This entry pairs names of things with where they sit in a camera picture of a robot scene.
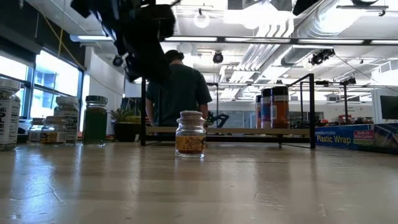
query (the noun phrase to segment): man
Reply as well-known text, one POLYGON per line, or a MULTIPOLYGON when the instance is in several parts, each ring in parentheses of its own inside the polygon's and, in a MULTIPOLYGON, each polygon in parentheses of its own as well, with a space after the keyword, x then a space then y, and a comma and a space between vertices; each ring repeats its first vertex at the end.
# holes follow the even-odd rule
POLYGON ((211 96, 205 77, 198 71, 182 63, 183 53, 169 50, 165 57, 172 74, 162 85, 162 119, 159 124, 160 87, 150 82, 147 87, 146 111, 153 126, 177 127, 181 111, 200 111, 206 119, 211 96))

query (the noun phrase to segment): dark hair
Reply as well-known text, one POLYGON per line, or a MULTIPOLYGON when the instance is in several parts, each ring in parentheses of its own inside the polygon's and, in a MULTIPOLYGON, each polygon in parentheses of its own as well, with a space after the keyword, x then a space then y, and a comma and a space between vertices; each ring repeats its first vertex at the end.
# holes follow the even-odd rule
POLYGON ((184 54, 176 50, 169 50, 164 54, 168 63, 172 63, 174 60, 183 60, 184 54))

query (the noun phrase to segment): wooden table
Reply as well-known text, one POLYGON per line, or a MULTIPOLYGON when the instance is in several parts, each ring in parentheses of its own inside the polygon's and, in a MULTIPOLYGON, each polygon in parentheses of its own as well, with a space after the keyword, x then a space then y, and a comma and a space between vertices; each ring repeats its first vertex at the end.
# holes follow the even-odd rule
POLYGON ((398 157, 277 144, 19 147, 0 154, 0 223, 398 223, 398 157))

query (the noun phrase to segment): robotic arm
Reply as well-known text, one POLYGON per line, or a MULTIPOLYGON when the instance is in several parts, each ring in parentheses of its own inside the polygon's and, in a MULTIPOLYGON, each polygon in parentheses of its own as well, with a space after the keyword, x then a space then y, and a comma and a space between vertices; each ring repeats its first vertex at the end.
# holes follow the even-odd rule
POLYGON ((159 41, 174 34, 175 17, 171 5, 156 0, 73 0, 71 7, 81 16, 94 15, 118 51, 114 65, 123 63, 127 79, 144 77, 162 84, 171 71, 159 41))

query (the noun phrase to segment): person's arm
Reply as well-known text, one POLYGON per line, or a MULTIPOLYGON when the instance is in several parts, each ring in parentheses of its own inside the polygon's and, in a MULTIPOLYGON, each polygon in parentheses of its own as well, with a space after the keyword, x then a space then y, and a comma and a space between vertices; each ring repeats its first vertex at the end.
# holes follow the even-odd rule
POLYGON ((205 77, 199 73, 198 90, 197 90, 197 102, 199 104, 199 111, 202 113, 203 119, 207 119, 208 114, 208 103, 211 102, 211 96, 205 77))
POLYGON ((145 107, 147 111, 147 116, 149 118, 150 124, 154 126, 154 102, 149 100, 148 98, 145 99, 145 107))

